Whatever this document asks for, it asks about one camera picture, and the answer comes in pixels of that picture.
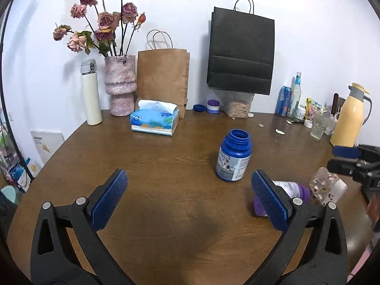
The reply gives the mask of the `person's hand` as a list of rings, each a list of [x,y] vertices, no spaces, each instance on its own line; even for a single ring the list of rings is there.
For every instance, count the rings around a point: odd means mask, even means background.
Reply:
[[[366,215],[371,222],[376,223],[379,221],[379,200],[376,196],[372,196],[366,208]]]

